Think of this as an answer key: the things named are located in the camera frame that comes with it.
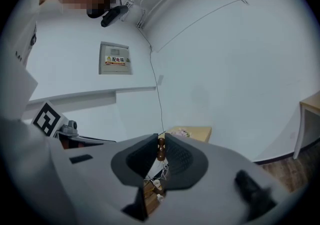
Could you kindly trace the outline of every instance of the warning label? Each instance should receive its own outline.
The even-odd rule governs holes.
[[[113,57],[113,56],[106,56],[105,57],[105,64],[106,65],[118,65],[118,66],[125,66],[125,58],[123,57]]]

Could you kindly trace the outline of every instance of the baseboard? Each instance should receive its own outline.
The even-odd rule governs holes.
[[[315,140],[314,142],[310,143],[309,145],[304,146],[303,148],[301,148],[299,153],[302,153],[302,152],[310,149],[311,147],[313,147],[314,145],[316,145],[319,142],[320,142],[320,138]],[[281,156],[278,156],[278,157],[275,157],[275,158],[266,159],[266,160],[262,160],[262,161],[257,161],[257,162],[254,162],[254,163],[257,164],[257,165],[266,165],[266,164],[270,164],[270,163],[273,163],[273,162],[284,160],[284,159],[287,159],[287,158],[290,158],[290,157],[293,157],[293,156],[294,156],[294,152],[291,152],[289,154],[281,155]]]

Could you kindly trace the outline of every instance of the wooden desk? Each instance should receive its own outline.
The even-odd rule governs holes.
[[[314,95],[300,101],[300,129],[298,139],[295,144],[293,159],[297,159],[305,136],[305,115],[306,111],[310,111],[320,116],[320,91]]]
[[[167,130],[166,133],[172,133],[179,129],[185,129],[188,133],[191,133],[190,138],[200,142],[207,143],[210,139],[212,128],[211,127],[193,127],[193,126],[176,126]],[[159,138],[164,138],[165,133],[159,135]]]

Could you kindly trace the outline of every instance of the wooden floor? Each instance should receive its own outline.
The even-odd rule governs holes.
[[[262,164],[261,167],[278,179],[288,190],[293,192],[305,186],[319,168],[320,143],[301,152],[296,160],[292,157]]]

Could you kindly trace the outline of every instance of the table leg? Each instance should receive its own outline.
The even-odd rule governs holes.
[[[301,119],[300,119],[300,129],[299,129],[299,134],[298,134],[298,139],[296,140],[295,148],[294,148],[294,154],[293,154],[293,159],[297,159],[302,142],[304,140],[305,136],[305,114],[306,114],[306,109],[302,105],[300,106],[300,112],[301,112]]]

